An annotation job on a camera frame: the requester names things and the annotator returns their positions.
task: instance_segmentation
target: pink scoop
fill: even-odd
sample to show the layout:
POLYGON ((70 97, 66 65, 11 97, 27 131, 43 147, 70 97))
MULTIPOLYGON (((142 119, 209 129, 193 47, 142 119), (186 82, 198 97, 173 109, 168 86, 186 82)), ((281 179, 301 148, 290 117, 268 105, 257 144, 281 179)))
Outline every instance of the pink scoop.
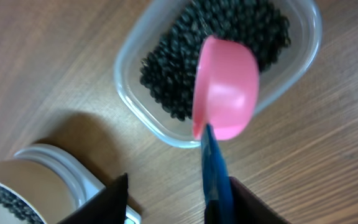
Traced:
POLYGON ((259 70, 252 52, 241 44, 209 36, 201 49, 193 98, 193 136, 209 123, 217 140, 239 135, 257 102, 259 70))

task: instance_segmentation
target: beige cup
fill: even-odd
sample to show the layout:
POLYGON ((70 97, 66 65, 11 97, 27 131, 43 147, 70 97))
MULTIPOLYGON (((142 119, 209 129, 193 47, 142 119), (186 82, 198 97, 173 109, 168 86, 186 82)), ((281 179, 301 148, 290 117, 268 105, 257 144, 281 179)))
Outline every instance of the beige cup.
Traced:
MULTIPOLYGON (((0 162, 0 186, 27 203, 48 224, 56 224, 75 211, 70 189, 52 170, 35 162, 13 159, 0 162)), ((0 205, 0 223, 24 223, 0 205)))

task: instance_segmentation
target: wooden table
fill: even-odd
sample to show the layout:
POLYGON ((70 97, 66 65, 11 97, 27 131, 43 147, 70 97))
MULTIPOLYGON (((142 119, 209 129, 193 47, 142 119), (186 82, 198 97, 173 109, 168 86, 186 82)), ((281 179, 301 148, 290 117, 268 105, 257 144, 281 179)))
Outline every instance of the wooden table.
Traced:
MULTIPOLYGON (((202 223, 199 150, 158 140, 112 83, 148 4, 0 0, 0 160, 49 142, 105 183, 128 172, 144 223, 202 223)), ((289 221, 358 223, 358 0, 318 5, 312 68, 222 149, 229 173, 289 221)))

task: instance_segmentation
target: black beans in cup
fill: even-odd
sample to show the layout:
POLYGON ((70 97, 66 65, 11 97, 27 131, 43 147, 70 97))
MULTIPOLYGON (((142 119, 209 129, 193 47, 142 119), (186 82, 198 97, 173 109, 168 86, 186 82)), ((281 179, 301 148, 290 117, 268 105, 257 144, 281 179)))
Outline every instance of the black beans in cup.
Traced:
POLYGON ((207 36, 250 48, 264 72, 290 46, 289 26, 267 0, 193 0, 142 60, 140 83, 172 118, 191 119, 196 67, 207 36))
POLYGON ((1 186, 0 204, 21 221, 29 224, 43 224, 41 218, 23 200, 1 186))

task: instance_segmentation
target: wooden surface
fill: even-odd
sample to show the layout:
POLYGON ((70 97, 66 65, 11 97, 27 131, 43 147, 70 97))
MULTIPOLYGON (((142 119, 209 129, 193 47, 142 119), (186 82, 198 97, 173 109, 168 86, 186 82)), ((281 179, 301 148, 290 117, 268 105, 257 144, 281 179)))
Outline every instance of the wooden surface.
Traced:
MULTIPOLYGON (((104 183, 128 172, 144 223, 202 223, 200 152, 151 135, 112 83, 148 4, 0 0, 0 160, 53 143, 104 183)), ((312 68, 221 145, 229 173, 289 221, 358 223, 358 0, 318 5, 324 36, 312 68)))

